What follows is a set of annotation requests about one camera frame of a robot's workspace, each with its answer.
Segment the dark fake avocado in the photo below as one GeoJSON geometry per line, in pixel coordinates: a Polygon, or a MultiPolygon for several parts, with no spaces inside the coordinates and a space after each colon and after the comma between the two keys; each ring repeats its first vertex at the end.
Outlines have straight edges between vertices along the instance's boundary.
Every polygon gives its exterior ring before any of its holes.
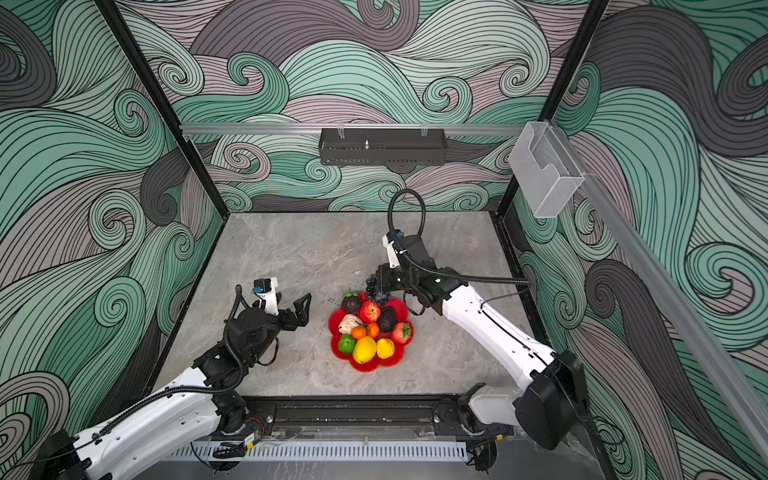
{"type": "Polygon", "coordinates": [[[392,306],[384,307],[376,321],[381,333],[391,333],[398,323],[396,311],[392,306]]]}

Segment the yellow fake pepper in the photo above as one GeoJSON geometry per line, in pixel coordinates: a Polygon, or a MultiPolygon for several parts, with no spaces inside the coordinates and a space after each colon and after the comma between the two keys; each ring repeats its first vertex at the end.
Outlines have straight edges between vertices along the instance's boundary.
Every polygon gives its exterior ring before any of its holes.
{"type": "Polygon", "coordinates": [[[376,343],[376,355],[379,359],[389,359],[395,353],[394,342],[389,338],[381,338],[376,343]]]}

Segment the yellow fake lemon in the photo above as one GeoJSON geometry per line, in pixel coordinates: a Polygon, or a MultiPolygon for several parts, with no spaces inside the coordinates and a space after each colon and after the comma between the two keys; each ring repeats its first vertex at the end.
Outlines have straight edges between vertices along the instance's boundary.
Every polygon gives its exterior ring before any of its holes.
{"type": "Polygon", "coordinates": [[[352,352],[352,358],[357,364],[365,364],[377,355],[377,342],[374,338],[365,336],[359,339],[352,352]]]}

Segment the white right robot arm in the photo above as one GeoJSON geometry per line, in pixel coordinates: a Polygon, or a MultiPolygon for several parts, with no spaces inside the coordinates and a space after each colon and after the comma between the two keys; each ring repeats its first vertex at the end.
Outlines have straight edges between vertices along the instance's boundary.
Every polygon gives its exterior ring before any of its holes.
{"type": "Polygon", "coordinates": [[[479,342],[518,387],[484,386],[469,395],[471,414],[483,425],[521,428],[539,446],[553,450],[582,422],[587,407],[583,363],[558,353],[514,325],[478,293],[472,280],[438,268],[418,235],[394,230],[382,237],[387,262],[369,281],[373,295],[394,291],[453,322],[479,342]]]}

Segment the green fake pepper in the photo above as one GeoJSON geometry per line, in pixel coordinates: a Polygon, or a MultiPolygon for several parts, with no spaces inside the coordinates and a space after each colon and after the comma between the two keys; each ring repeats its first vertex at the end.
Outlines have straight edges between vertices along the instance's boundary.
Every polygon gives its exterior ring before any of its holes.
{"type": "Polygon", "coordinates": [[[343,334],[337,343],[337,350],[341,354],[352,354],[357,340],[351,334],[343,334]]]}

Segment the beige fake garlic bulb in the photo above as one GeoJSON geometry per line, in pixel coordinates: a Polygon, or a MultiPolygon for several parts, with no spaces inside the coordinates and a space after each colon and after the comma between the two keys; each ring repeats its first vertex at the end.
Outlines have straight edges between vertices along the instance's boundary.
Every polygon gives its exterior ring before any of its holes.
{"type": "Polygon", "coordinates": [[[364,322],[354,314],[346,314],[339,323],[338,332],[342,335],[351,335],[355,328],[362,327],[364,322]]]}

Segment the dark purple fake plum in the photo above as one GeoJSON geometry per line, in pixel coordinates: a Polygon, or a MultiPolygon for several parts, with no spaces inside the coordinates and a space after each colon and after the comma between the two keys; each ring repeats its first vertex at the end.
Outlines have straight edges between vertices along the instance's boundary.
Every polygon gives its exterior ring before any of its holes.
{"type": "Polygon", "coordinates": [[[348,291],[341,301],[341,309],[346,314],[356,315],[362,308],[362,303],[363,301],[357,292],[348,291]]]}

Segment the orange fake tomatoes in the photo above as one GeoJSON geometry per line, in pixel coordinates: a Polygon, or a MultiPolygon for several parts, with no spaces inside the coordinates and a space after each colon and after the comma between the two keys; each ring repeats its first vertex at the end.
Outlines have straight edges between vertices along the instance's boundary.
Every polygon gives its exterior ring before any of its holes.
{"type": "Polygon", "coordinates": [[[380,328],[376,323],[354,327],[350,333],[350,335],[356,340],[361,340],[365,337],[377,339],[379,334],[380,328]]]}

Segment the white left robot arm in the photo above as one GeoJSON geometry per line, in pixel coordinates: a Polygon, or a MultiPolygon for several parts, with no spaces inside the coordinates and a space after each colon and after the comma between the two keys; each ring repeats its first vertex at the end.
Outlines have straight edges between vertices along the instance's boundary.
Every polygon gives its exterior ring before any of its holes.
{"type": "Polygon", "coordinates": [[[309,321],[311,295],[292,307],[270,292],[248,304],[240,290],[222,338],[166,386],[77,434],[60,431],[43,443],[31,479],[131,479],[179,448],[212,433],[237,435],[250,419],[237,392],[282,331],[309,321]]]}

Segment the red fake apple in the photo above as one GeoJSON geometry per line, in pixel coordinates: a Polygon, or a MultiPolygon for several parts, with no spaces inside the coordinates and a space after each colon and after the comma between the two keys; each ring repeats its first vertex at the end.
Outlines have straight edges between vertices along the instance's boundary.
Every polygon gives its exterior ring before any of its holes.
{"type": "Polygon", "coordinates": [[[365,324],[376,323],[381,315],[381,309],[378,304],[372,300],[365,300],[360,310],[358,311],[358,318],[365,324]]]}

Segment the red fake strawberry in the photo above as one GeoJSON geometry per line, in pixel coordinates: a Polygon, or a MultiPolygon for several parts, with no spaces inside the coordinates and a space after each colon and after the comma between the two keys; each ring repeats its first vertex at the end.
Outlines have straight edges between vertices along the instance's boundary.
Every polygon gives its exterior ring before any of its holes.
{"type": "Polygon", "coordinates": [[[413,329],[411,324],[407,322],[398,322],[391,333],[391,339],[400,345],[408,344],[412,337],[413,329]]]}

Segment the black fake grape bunch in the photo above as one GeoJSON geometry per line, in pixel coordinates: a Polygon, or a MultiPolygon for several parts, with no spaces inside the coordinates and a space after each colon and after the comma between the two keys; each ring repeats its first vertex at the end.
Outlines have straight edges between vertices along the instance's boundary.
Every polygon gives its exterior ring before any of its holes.
{"type": "Polygon", "coordinates": [[[385,306],[391,299],[391,282],[387,274],[376,273],[366,280],[368,299],[385,306]]]}

